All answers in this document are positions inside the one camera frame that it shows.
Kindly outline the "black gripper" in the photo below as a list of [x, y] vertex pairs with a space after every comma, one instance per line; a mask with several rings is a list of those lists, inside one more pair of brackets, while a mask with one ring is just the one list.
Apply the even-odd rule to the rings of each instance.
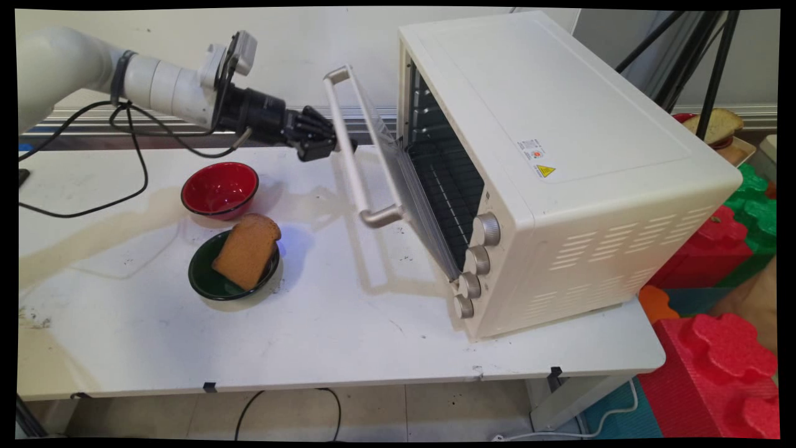
[[312, 106], [296, 111], [292, 119], [292, 128], [299, 139], [286, 128], [288, 118], [284, 100], [231, 84], [217, 108], [217, 129], [232, 131], [237, 136], [249, 129], [248, 139], [266, 146], [296, 144], [301, 162], [326, 159], [339, 150], [333, 123]]

